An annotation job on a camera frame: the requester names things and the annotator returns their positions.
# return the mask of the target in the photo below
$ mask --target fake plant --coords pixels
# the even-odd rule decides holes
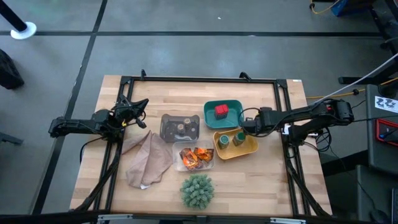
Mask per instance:
[[[192,174],[182,183],[182,201],[188,208],[205,209],[214,197],[211,178],[205,174]]]

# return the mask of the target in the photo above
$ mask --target small jar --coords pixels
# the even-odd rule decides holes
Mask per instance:
[[[238,146],[238,145],[242,144],[245,139],[246,139],[246,135],[244,135],[244,133],[241,131],[241,132],[235,134],[234,138],[232,139],[232,142],[234,142],[235,146]]]
[[[220,149],[225,149],[226,147],[228,147],[228,144],[229,137],[227,135],[220,136],[220,138],[218,139],[218,146],[220,147]]]
[[[185,126],[186,129],[189,129],[189,127],[191,126],[191,119],[185,118],[184,119],[184,126]]]
[[[184,135],[185,134],[185,127],[183,124],[177,125],[177,133],[179,135]]]

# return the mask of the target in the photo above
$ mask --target white pole base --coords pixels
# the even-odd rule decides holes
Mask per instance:
[[[22,32],[16,30],[11,30],[11,37],[16,40],[24,40],[26,38],[32,37],[36,33],[36,25],[33,22],[25,22],[27,28]]]

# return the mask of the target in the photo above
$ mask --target wooden table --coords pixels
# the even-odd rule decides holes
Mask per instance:
[[[116,75],[104,77],[95,110],[110,109],[114,106],[120,79],[121,76]],[[306,106],[302,82],[287,80],[287,83],[292,108]],[[199,115],[201,118],[199,139],[212,139],[214,130],[208,129],[203,121],[203,105],[210,100],[236,99],[242,103],[243,108],[268,106],[276,110],[274,89],[270,84],[135,81],[132,101],[144,98],[149,99],[145,119],[147,128],[130,126],[126,130],[124,139],[134,134],[146,133],[148,130],[159,133],[160,118],[165,113],[175,116]],[[254,117],[255,111],[248,111],[245,116]],[[257,152],[227,161],[215,156],[214,168],[208,172],[201,172],[208,174],[215,186],[215,197],[205,210],[184,207],[179,189],[190,173],[178,172],[172,166],[164,172],[160,183],[153,184],[146,190],[128,186],[125,171],[139,150],[137,147],[121,157],[111,212],[291,217],[292,208],[280,134],[273,132],[266,138],[257,138],[257,141],[259,143]],[[308,138],[307,141],[315,144],[314,139]],[[79,206],[98,183],[105,145],[104,141],[97,141],[86,146],[71,208]],[[323,209],[331,214],[318,152],[311,147],[302,146],[300,153],[309,191]],[[100,208],[104,208],[107,191],[106,185]],[[300,213],[303,213],[297,186],[296,194]]]

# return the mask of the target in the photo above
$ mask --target clear plastic container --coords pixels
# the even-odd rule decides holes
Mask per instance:
[[[213,143],[207,140],[200,140],[200,141],[185,141],[185,142],[176,142],[173,144],[173,166],[174,169],[177,171],[196,171],[196,170],[207,170],[214,167],[215,164],[215,156],[216,152],[213,151],[213,159],[209,162],[203,161],[203,167],[201,169],[193,169],[188,170],[185,167],[184,163],[182,162],[180,152],[185,148],[190,148],[193,152],[196,147],[201,147],[205,149],[214,149]]]

